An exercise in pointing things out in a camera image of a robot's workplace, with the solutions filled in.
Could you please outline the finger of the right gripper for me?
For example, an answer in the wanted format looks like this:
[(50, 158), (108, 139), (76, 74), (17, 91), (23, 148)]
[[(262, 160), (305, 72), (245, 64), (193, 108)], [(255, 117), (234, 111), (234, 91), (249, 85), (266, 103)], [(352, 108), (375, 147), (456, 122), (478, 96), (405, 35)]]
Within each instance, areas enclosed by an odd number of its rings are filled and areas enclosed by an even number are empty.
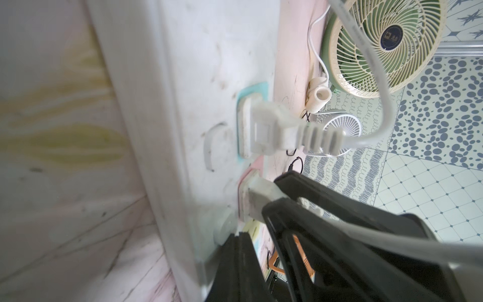
[(290, 199), (262, 216), (293, 301), (466, 301), (449, 266), (371, 248)]
[(291, 199), (305, 198), (347, 223), (395, 235), (436, 239), (424, 221), (414, 214), (395, 215), (380, 210), (333, 191), (298, 172), (287, 172), (276, 178), (274, 183)]

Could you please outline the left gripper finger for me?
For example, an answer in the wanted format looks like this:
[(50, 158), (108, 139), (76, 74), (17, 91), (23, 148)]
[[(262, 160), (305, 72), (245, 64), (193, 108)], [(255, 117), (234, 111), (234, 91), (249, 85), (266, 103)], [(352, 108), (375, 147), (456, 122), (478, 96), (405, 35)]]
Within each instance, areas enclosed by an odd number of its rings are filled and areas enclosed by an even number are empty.
[(265, 283), (252, 239), (246, 232), (231, 234), (206, 301), (273, 301)]

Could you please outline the white power strip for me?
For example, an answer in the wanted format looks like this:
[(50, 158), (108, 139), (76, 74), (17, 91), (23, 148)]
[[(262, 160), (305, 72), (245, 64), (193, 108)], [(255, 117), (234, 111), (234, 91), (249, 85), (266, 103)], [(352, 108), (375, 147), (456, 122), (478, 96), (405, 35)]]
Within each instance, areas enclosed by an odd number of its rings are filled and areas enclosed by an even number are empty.
[(89, 1), (182, 301), (204, 301), (238, 227), (237, 106), (273, 97), (279, 1)]

